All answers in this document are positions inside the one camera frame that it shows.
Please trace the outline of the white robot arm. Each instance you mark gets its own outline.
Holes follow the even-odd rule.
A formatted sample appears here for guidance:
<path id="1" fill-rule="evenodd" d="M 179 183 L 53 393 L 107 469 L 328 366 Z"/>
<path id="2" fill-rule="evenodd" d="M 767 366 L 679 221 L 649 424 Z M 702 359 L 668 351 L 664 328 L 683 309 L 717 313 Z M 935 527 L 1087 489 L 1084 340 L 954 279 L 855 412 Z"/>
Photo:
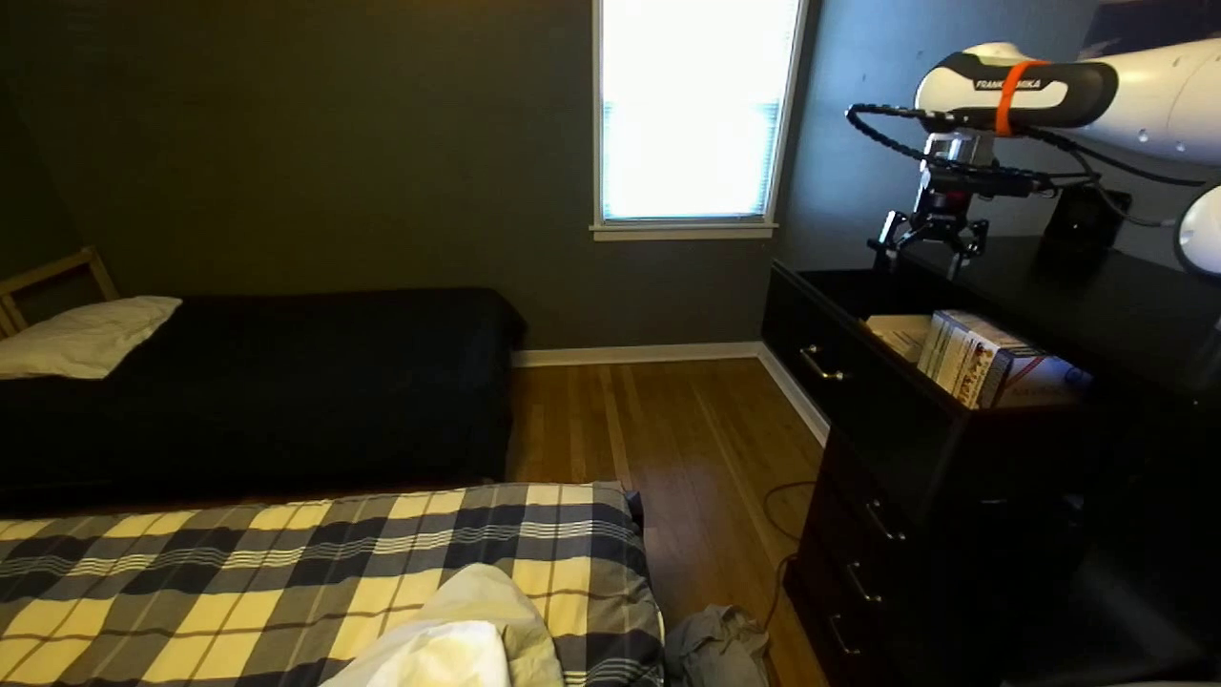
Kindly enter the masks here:
<path id="1" fill-rule="evenodd" d="M 1221 160 L 1221 38 L 1145 46 L 1084 61 L 1038 61 L 1015 42 L 981 42 L 931 65 L 908 107 L 855 103 L 847 122 L 920 164 L 908 210 L 889 210 L 870 248 L 893 263 L 916 240 L 969 260 L 988 225 L 969 218 L 977 195 L 1087 187 L 1095 141 L 1126 153 Z M 996 137 L 1034 137 L 1076 160 L 1076 172 L 1004 168 Z"/>

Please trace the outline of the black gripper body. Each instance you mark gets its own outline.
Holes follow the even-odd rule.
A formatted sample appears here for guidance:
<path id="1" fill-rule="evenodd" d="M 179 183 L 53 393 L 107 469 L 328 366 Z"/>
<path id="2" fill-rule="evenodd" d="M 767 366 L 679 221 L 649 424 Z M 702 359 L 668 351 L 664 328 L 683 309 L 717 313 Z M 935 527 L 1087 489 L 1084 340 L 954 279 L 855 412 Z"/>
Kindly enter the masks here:
<path id="1" fill-rule="evenodd" d="M 988 244 L 988 225 L 969 218 L 969 202 L 984 191 L 992 172 L 988 134 L 927 134 L 920 149 L 920 183 L 908 210 L 889 210 L 870 237 L 878 267 L 897 267 L 916 244 L 942 244 L 946 271 L 958 275 Z"/>

